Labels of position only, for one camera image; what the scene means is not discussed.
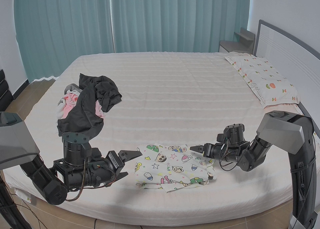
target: floor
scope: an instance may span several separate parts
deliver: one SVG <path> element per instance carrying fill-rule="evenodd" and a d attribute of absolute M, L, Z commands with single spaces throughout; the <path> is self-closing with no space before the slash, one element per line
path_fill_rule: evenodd
<path fill-rule="evenodd" d="M 14 100 L 6 111 L 16 112 L 25 119 L 49 87 L 54 79 L 41 82 L 34 82 Z M 26 207 L 26 204 L 17 196 L 13 195 L 16 204 Z M 48 204 L 47 202 L 33 198 L 28 204 L 30 209 L 46 225 L 48 229 L 85 229 L 94 227 L 94 218 L 71 213 L 67 210 Z M 33 228 L 38 229 L 39 223 L 34 215 L 26 208 L 18 206 Z M 190 226 L 179 226 L 177 229 L 287 229 L 289 226 L 289 214 L 292 211 L 292 200 L 274 207 L 265 212 L 243 218 L 221 221 L 217 223 L 198 224 Z M 0 229 L 9 229 L 10 226 L 0 216 Z M 139 226 L 111 223 L 97 220 L 96 229 L 167 229 L 169 227 Z"/>

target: white wall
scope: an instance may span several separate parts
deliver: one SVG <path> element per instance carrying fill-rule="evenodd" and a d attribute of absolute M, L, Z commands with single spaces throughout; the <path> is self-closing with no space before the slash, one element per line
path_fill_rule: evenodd
<path fill-rule="evenodd" d="M 14 0 L 0 0 L 0 69 L 12 94 L 27 80 L 14 26 Z"/>
<path fill-rule="evenodd" d="M 320 0 L 251 0 L 248 30 L 257 34 L 260 19 L 320 52 Z"/>

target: bed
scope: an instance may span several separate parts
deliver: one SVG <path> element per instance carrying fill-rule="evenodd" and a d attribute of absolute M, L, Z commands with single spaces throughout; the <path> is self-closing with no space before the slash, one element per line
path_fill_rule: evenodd
<path fill-rule="evenodd" d="M 262 36 L 270 27 L 259 29 Z M 257 41 L 257 56 L 271 54 L 269 46 L 273 43 L 261 39 Z M 114 80 L 122 94 L 122 102 L 106 113 L 102 131 L 90 141 L 103 155 L 109 150 L 135 150 L 139 144 L 191 146 L 215 142 L 216 135 L 233 123 L 243 123 L 245 138 L 253 139 L 266 112 L 274 109 L 301 112 L 294 104 L 262 109 L 259 99 L 225 56 L 222 53 L 169 52 L 81 56 L 33 107 L 25 123 L 46 166 L 51 167 L 53 160 L 63 156 L 54 109 L 65 86 L 77 83 L 80 73 L 106 75 Z M 282 71 L 281 64 L 276 66 L 282 74 L 290 74 L 290 71 Z M 305 102 L 300 107 L 306 112 L 312 105 Z M 319 118 L 315 116 L 314 120 L 319 121 Z M 126 163 L 124 171 L 129 175 L 110 188 L 84 190 L 77 201 L 64 202 L 60 207 L 116 223 L 177 226 L 253 215 L 292 198 L 288 155 L 274 146 L 265 162 L 251 172 L 239 168 L 224 172 L 217 165 L 218 178 L 209 185 L 170 193 L 138 189 L 132 173 L 134 165 L 134 162 Z M 42 199 L 20 167 L 6 169 L 4 174 L 10 186 Z"/>

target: white headboard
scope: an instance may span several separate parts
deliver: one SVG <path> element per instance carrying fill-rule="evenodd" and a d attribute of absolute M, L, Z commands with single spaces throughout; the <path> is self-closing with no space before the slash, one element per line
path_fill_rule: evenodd
<path fill-rule="evenodd" d="M 296 87 L 301 97 L 299 107 L 313 118 L 320 137 L 320 53 L 290 33 L 260 20 L 254 55 L 267 58 Z"/>

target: pink cloth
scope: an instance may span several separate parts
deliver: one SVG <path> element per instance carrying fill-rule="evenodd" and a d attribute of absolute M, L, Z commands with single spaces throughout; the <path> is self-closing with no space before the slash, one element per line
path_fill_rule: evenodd
<path fill-rule="evenodd" d="M 72 108 L 76 105 L 78 96 L 76 94 L 67 93 L 63 98 L 66 100 L 66 106 L 63 109 L 62 119 L 65 119 L 69 111 L 71 111 Z M 104 118 L 104 114 L 101 110 L 101 105 L 98 100 L 96 101 L 95 110 L 97 116 L 99 116 L 100 118 Z"/>

